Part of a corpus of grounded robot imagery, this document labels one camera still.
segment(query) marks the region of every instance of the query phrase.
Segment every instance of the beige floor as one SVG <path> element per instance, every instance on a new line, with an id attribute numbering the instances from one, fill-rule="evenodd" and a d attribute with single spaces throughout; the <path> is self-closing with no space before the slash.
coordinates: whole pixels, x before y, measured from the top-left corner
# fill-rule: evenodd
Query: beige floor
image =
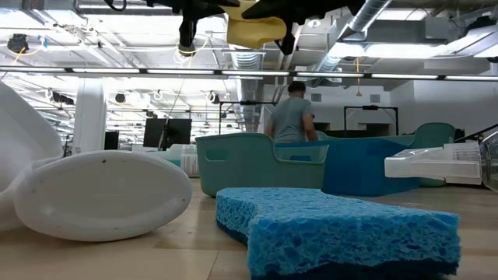
<path id="1" fill-rule="evenodd" d="M 58 240 L 28 229 L 0 233 L 0 279 L 249 279 L 246 249 L 215 225 L 215 201 L 194 180 L 188 210 L 154 233 L 112 243 Z M 373 198 L 461 215 L 463 258 L 455 279 L 498 279 L 498 194 L 459 187 Z"/>

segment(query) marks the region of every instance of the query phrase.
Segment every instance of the column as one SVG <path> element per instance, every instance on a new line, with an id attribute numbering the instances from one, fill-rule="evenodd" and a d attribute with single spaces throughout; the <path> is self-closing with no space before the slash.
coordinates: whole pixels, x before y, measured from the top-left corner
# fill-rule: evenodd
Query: column
<path id="1" fill-rule="evenodd" d="M 107 97 L 102 79 L 79 79 L 72 154 L 103 149 Z"/>

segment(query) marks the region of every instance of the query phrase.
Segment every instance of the sponge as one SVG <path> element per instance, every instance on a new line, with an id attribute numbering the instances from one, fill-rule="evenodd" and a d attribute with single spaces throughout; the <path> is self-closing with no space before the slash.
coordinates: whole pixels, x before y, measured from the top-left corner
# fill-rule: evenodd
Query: sponge
<path id="1" fill-rule="evenodd" d="M 253 279 L 418 279 L 455 275 L 458 216 L 315 189 L 227 188 L 221 229 L 247 244 Z"/>

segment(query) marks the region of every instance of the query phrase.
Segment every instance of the ceiling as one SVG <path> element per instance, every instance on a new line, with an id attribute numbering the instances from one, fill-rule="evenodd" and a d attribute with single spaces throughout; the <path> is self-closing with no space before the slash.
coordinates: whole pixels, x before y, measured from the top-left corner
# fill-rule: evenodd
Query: ceiling
<path id="1" fill-rule="evenodd" d="M 226 18 L 213 16 L 201 19 L 197 25 L 194 44 L 197 52 L 189 59 L 177 52 L 178 27 L 181 16 L 144 16 L 142 14 L 116 14 L 107 9 L 101 0 L 79 1 L 84 9 L 50 10 L 34 15 L 22 9 L 2 9 L 6 0 L 0 0 L 0 65 L 58 66 L 58 67 L 114 67 L 114 68 L 232 68 L 230 45 L 226 42 Z M 496 0 L 426 1 L 394 0 L 378 19 L 419 21 L 427 16 L 445 17 L 469 14 L 496 4 Z M 332 20 L 349 14 L 340 9 L 327 14 L 320 26 L 305 24 L 297 37 L 298 51 L 284 58 L 275 43 L 266 44 L 261 50 L 263 69 L 295 68 L 316 65 L 329 49 L 328 34 Z M 27 56 L 17 56 L 6 47 L 14 33 L 26 34 L 30 50 Z M 46 47 L 39 38 L 46 40 Z M 359 58 L 356 61 L 342 59 L 343 71 L 393 73 L 447 72 L 479 74 L 489 68 L 485 58 L 455 58 L 444 60 Z M 74 106 L 64 106 L 51 101 L 47 91 L 68 96 L 77 102 L 78 78 L 68 76 L 41 76 L 8 73 L 2 80 L 16 90 L 32 106 L 57 126 L 61 136 L 71 134 Z M 274 79 L 264 79 L 265 95 L 271 99 Z M 372 86 L 385 86 L 390 90 L 399 82 L 371 81 Z M 227 79 L 154 79 L 154 78 L 105 78 L 105 88 L 110 94 L 107 130 L 120 130 L 121 140 L 142 141 L 146 114 L 130 109 L 149 108 L 159 117 L 174 111 L 191 110 L 193 113 L 172 113 L 171 117 L 191 117 L 194 120 L 194 136 L 217 134 L 218 105 L 208 101 L 210 93 L 221 100 L 238 101 L 237 80 Z M 117 103 L 115 95 L 123 93 L 126 103 Z M 223 121 L 222 133 L 244 129 L 240 123 L 242 112 L 238 106 L 231 108 Z"/>

